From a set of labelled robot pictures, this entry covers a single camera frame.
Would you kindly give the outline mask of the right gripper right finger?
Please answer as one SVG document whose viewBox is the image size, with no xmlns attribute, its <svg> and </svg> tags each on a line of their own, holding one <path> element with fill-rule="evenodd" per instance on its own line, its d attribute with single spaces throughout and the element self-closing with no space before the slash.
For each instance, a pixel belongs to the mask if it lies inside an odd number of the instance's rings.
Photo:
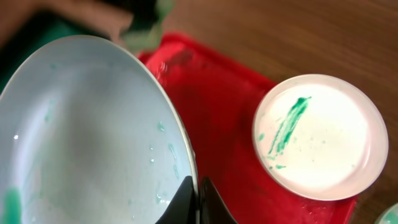
<svg viewBox="0 0 398 224">
<path fill-rule="evenodd" d="M 209 177 L 200 186 L 200 224 L 238 224 Z"/>
</svg>

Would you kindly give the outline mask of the white pink plate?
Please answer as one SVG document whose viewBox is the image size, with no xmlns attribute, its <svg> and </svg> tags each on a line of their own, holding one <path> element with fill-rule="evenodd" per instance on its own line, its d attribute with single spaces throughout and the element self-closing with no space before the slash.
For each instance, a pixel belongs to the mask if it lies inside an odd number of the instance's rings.
<svg viewBox="0 0 398 224">
<path fill-rule="evenodd" d="M 283 188 L 305 198 L 342 200 L 380 176 L 389 140 L 376 105 L 354 85 L 329 75 L 299 75 L 259 102 L 255 152 Z"/>
</svg>

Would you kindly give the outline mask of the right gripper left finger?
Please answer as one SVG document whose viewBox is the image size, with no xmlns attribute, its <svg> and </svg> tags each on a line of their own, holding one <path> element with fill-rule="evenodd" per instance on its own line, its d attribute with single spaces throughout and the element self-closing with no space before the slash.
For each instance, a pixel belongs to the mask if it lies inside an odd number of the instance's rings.
<svg viewBox="0 0 398 224">
<path fill-rule="evenodd" d="M 196 224 L 196 208 L 192 176 L 186 176 L 155 224 Z"/>
</svg>

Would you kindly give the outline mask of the light blue plate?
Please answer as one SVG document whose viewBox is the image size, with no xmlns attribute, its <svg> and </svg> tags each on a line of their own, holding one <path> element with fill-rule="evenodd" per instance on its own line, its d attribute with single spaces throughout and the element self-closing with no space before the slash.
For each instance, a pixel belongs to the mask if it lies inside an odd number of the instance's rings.
<svg viewBox="0 0 398 224">
<path fill-rule="evenodd" d="M 156 223 L 181 199 L 197 212 L 195 156 L 138 58 L 73 35 L 22 62 L 1 93 L 2 223 Z"/>
<path fill-rule="evenodd" d="M 398 224 L 398 203 L 385 210 L 375 224 Z"/>
</svg>

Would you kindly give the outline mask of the green yellow sponge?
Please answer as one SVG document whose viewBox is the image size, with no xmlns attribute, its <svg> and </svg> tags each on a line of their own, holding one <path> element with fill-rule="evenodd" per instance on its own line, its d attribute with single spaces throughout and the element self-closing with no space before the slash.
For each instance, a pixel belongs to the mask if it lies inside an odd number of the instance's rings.
<svg viewBox="0 0 398 224">
<path fill-rule="evenodd" d="M 162 38 L 162 22 L 171 12 L 173 0 L 129 0 L 124 3 L 133 14 L 130 27 L 120 35 L 132 52 L 156 49 Z"/>
</svg>

